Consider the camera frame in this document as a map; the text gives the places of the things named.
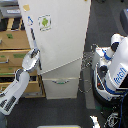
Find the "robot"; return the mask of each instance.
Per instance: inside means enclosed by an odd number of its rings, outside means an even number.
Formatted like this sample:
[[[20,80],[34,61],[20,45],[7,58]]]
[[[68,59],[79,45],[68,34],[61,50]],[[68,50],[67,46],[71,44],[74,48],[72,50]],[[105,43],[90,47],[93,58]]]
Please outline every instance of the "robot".
[[[120,13],[120,21],[128,34],[128,9]],[[128,37],[114,34],[110,47],[97,47],[94,53],[93,92],[107,104],[117,104],[128,90]]]

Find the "black base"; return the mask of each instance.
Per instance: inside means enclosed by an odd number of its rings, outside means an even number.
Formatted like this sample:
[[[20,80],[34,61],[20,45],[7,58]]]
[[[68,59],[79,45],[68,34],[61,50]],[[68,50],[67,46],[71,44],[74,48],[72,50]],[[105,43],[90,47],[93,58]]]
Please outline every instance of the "black base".
[[[119,104],[119,100],[111,100],[107,101],[104,99],[96,90],[95,88],[95,81],[94,81],[94,71],[91,69],[91,80],[92,80],[92,90],[93,90],[93,95],[96,98],[96,100],[103,106],[105,107],[113,107]]]

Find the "floor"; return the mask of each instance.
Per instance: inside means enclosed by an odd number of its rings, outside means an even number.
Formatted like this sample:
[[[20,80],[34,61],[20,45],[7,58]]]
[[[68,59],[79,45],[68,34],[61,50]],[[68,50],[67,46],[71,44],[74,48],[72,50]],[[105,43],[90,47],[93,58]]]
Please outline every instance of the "floor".
[[[110,46],[111,36],[120,33],[126,36],[120,24],[120,11],[128,7],[124,0],[92,0],[89,26],[85,40],[85,53],[91,53],[91,45]],[[82,91],[88,91],[90,75],[88,68],[81,71],[79,83]],[[90,116],[97,116],[103,128],[105,118],[97,109],[92,90],[89,93],[78,91],[77,99],[46,100],[45,98],[21,98],[11,114],[7,117],[8,128],[37,128],[45,125],[79,125],[81,128],[92,128]]]

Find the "refrigerator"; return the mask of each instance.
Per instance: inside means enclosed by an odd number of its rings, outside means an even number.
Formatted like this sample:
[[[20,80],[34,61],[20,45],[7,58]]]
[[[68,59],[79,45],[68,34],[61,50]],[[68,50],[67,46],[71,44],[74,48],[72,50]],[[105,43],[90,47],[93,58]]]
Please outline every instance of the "refrigerator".
[[[91,0],[18,0],[31,49],[40,50],[47,99],[76,98]]]

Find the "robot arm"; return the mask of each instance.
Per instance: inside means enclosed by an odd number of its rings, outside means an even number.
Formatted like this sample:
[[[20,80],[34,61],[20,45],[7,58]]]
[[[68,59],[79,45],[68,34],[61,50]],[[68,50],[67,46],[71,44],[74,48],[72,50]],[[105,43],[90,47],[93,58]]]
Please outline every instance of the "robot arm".
[[[0,111],[9,115],[29,83],[28,72],[19,69],[14,81],[0,94]]]

